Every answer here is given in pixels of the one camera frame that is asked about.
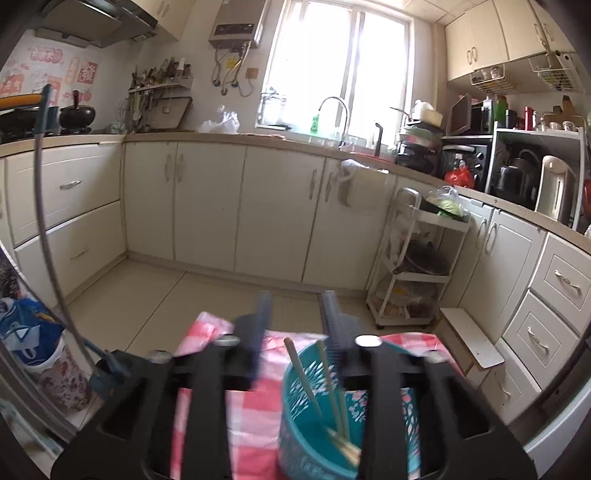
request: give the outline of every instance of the drawer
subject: drawer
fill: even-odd
[[[43,208],[47,228],[119,200],[121,145],[43,150]],[[7,157],[8,212],[15,245],[36,236],[33,152]]]
[[[533,403],[542,390],[503,339],[495,346],[505,363],[492,369],[482,382],[480,391],[505,424],[509,424]]]
[[[503,334],[541,388],[549,385],[579,338],[540,299],[528,292]]]
[[[57,278],[64,295],[125,252],[121,203],[110,203],[47,232]],[[35,294],[56,303],[47,277],[39,237],[16,249],[19,267]]]
[[[577,333],[591,318],[591,257],[549,233],[530,288]]]

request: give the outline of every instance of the chopsticks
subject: chopsticks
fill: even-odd
[[[300,357],[297,354],[296,346],[294,345],[293,340],[289,337],[286,337],[284,339],[284,343],[285,343],[285,348],[287,349],[287,353],[290,356],[291,363],[294,366],[295,373],[299,377],[302,387],[304,388],[304,392],[306,394],[306,397],[308,397],[308,400],[310,401],[310,403],[311,403],[312,407],[314,408],[316,414],[318,415],[320,421],[322,423],[324,423],[322,410],[320,408],[320,405],[318,404],[318,401],[316,400],[316,398],[314,396],[314,392],[312,390],[310,382],[308,381],[308,378],[306,377],[306,372],[304,372],[304,367],[302,366],[301,361],[300,361]],[[321,352],[320,358],[321,358],[322,364],[323,364],[323,372],[324,372],[324,377],[326,379],[326,385],[327,385],[326,388],[329,392],[330,403],[331,403],[331,407],[333,409],[333,414],[335,416],[335,423],[337,425],[337,429],[340,426],[340,428],[343,430],[343,433],[345,433],[347,435],[347,438],[346,439],[343,438],[343,433],[336,432],[333,429],[327,427],[326,425],[323,425],[324,430],[328,434],[328,436],[329,436],[330,440],[332,441],[333,445],[335,446],[335,448],[341,453],[341,455],[343,455],[345,457],[345,459],[347,459],[347,461],[349,463],[351,463],[351,465],[357,467],[357,466],[359,466],[359,460],[361,458],[361,449],[358,448],[357,446],[353,445],[350,441],[348,441],[349,421],[346,416],[347,410],[346,410],[346,402],[345,402],[345,392],[342,391],[340,388],[337,388],[337,394],[338,394],[339,400],[341,402],[341,408],[339,408],[338,404],[337,404],[337,398],[335,395],[335,391],[332,387],[332,381],[330,379],[330,371],[328,368],[328,360],[326,358],[326,350],[324,347],[324,342],[322,342],[322,340],[319,341],[319,345],[317,345],[317,348],[318,348],[319,352]]]

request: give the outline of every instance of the bottle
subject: bottle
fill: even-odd
[[[496,101],[495,120],[499,122],[499,126],[502,128],[506,128],[505,120],[507,108],[507,97],[505,95],[499,95],[499,98]]]
[[[312,126],[310,127],[310,133],[317,135],[318,134],[318,122],[320,120],[320,111],[318,111],[314,118],[312,119]]]

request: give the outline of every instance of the kitchen utensil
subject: kitchen utensil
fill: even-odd
[[[496,195],[499,198],[520,205],[524,180],[525,172],[520,168],[513,165],[501,167],[496,185]]]
[[[411,240],[408,244],[406,260],[412,270],[427,275],[447,275],[449,272],[447,261],[435,250],[431,242],[423,245],[418,240]]]
[[[60,125],[65,129],[86,128],[95,121],[96,111],[91,106],[79,105],[80,92],[78,90],[74,90],[72,96],[74,105],[61,109]]]
[[[574,196],[574,173],[564,160],[547,155],[542,160],[540,193],[535,211],[566,225]]]

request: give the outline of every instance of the upper cabinet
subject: upper cabinet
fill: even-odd
[[[180,40],[195,0],[135,0],[158,20],[156,42]]]
[[[447,78],[509,60],[493,0],[468,10],[446,27]]]
[[[541,27],[528,0],[494,1],[505,33],[509,60],[544,52]]]
[[[468,10],[465,15],[472,36],[472,67],[483,69],[508,61],[503,29],[493,0]]]
[[[467,19],[462,15],[445,29],[447,39],[447,79],[453,80],[470,73],[472,68],[472,40]]]
[[[542,26],[544,34],[548,39],[550,50],[558,50],[560,52],[574,51],[569,39],[566,38],[566,35],[564,35],[550,14],[544,10],[535,0],[531,0],[531,5],[534,7],[538,20],[540,20],[540,25]]]
[[[552,17],[535,0],[488,0],[446,27],[447,79],[551,50],[573,51]]]

